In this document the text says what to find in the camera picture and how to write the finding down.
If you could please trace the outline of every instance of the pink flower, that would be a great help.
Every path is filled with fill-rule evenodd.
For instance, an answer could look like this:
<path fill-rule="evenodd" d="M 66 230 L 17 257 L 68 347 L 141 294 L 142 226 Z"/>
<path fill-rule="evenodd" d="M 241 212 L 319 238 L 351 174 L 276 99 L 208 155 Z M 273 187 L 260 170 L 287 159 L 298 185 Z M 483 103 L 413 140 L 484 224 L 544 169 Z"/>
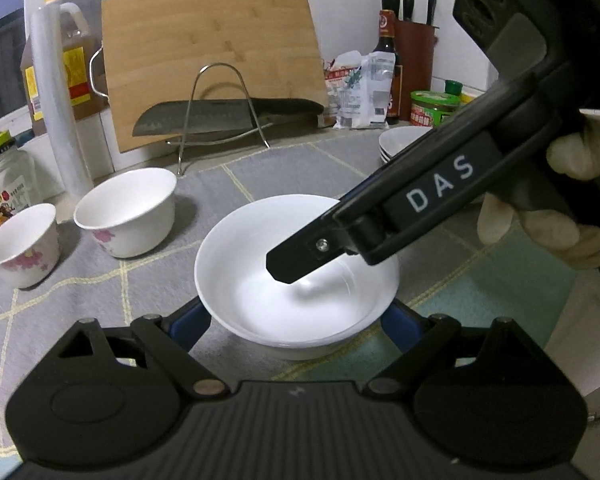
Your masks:
<path fill-rule="evenodd" d="M 35 249 L 30 249 L 25 251 L 17 258 L 14 258 L 10 262 L 5 262 L 2 266 L 5 269 L 9 270 L 17 270 L 18 267 L 21 269 L 32 269 L 33 267 L 37 267 L 40 265 L 40 260 L 42 259 L 42 253 L 39 253 Z"/>
<path fill-rule="evenodd" d="M 93 237 L 96 238 L 97 241 L 102 242 L 103 244 L 110 242 L 114 236 L 115 235 L 107 229 L 99 229 L 93 232 Z"/>

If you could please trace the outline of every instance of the stack of plates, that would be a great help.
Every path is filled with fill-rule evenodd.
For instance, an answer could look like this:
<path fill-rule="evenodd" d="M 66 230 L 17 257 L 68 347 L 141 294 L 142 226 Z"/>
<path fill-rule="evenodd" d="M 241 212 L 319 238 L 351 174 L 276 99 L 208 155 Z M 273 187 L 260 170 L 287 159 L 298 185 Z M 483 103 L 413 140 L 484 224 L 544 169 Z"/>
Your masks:
<path fill-rule="evenodd" d="M 380 157 L 388 162 L 412 142 L 419 139 L 431 129 L 430 126 L 400 126 L 386 130 L 380 135 Z"/>

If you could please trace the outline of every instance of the bowl with pink flower pattern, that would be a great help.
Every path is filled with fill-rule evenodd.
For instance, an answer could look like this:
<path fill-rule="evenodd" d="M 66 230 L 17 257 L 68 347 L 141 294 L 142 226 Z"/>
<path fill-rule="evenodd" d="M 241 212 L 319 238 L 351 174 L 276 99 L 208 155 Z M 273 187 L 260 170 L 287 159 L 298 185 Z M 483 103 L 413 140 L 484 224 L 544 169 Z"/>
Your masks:
<path fill-rule="evenodd" d="M 38 204 L 0 226 L 0 276 L 14 288 L 40 282 L 60 258 L 56 208 Z"/>
<path fill-rule="evenodd" d="M 88 192 L 74 221 L 116 258 L 131 258 L 163 241 L 175 218 L 176 176 L 163 168 L 119 174 Z"/>

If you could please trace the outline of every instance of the green jar lid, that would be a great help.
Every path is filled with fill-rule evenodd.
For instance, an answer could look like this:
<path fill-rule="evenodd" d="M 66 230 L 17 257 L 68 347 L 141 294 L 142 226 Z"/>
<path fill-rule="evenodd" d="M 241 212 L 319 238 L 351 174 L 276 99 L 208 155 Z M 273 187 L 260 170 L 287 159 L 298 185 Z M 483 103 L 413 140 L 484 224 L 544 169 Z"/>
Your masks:
<path fill-rule="evenodd" d="M 429 90 L 416 90 L 411 92 L 411 99 L 429 105 L 459 106 L 460 98 L 457 95 L 444 92 L 430 92 Z"/>
<path fill-rule="evenodd" d="M 445 81 L 445 92 L 459 96 L 462 93 L 462 83 L 453 79 L 447 79 Z"/>

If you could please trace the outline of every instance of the white lettering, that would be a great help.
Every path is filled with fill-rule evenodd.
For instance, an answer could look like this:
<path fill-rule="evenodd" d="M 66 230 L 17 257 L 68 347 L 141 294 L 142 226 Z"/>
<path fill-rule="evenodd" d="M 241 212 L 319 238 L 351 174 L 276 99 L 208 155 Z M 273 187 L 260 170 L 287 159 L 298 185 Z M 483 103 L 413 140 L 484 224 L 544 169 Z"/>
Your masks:
<path fill-rule="evenodd" d="M 442 192 L 445 189 L 453 189 L 454 185 L 445 179 L 443 176 L 439 176 L 439 174 L 433 174 L 433 180 L 436 181 L 436 190 L 438 192 L 438 198 L 442 198 Z"/>
<path fill-rule="evenodd" d="M 409 200 L 409 202 L 411 202 L 411 205 L 413 206 L 413 208 L 415 209 L 416 213 L 419 213 L 420 211 L 422 211 L 424 208 L 427 207 L 427 205 L 429 205 L 429 200 L 427 200 L 427 195 L 425 195 L 421 189 L 412 189 L 410 192 L 407 193 L 407 199 Z"/>
<path fill-rule="evenodd" d="M 457 156 L 456 160 L 454 160 L 454 168 L 456 168 L 456 170 L 465 170 L 464 173 L 460 175 L 460 178 L 462 180 L 469 178 L 470 176 L 472 176 L 472 174 L 474 174 L 474 167 L 469 162 L 462 164 L 463 161 L 464 155 Z"/>

